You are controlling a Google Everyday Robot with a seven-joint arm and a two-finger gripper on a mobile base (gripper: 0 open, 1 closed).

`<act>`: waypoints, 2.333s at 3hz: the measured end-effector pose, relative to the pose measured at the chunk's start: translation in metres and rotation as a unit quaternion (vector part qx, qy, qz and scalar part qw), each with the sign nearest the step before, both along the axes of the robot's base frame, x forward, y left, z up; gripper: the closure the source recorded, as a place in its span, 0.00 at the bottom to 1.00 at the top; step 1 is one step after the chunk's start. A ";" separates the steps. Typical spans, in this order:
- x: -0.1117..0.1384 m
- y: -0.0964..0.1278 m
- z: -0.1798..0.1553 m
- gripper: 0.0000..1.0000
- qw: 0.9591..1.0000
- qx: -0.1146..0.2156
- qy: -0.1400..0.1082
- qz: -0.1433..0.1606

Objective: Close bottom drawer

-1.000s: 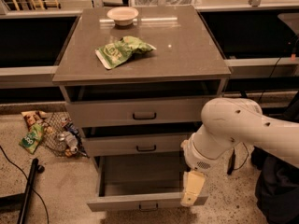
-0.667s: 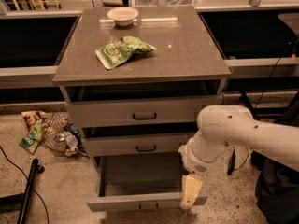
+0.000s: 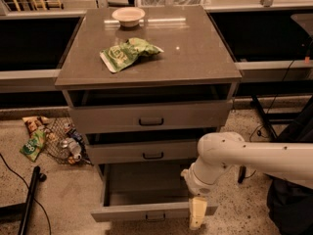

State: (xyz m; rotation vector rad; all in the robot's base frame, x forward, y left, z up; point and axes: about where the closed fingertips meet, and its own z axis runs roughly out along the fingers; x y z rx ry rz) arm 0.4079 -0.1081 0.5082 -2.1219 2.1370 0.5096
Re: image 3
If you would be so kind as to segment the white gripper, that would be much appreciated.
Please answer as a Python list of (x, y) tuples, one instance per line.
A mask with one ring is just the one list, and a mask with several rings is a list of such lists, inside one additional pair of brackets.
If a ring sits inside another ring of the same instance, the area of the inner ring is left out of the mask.
[(209, 164), (194, 162), (189, 168), (181, 171), (187, 187), (193, 197), (189, 199), (189, 228), (197, 230), (201, 227), (207, 208), (207, 197), (217, 179), (217, 170)]

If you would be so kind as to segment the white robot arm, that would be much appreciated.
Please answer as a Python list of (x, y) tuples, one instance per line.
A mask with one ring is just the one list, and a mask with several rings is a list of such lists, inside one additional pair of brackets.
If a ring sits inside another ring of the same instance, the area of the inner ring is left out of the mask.
[(198, 142), (198, 158), (181, 172), (192, 193), (191, 229), (201, 227), (207, 196), (232, 165), (250, 165), (274, 178), (267, 206), (282, 235), (312, 235), (312, 145), (250, 143), (236, 132), (205, 134)]

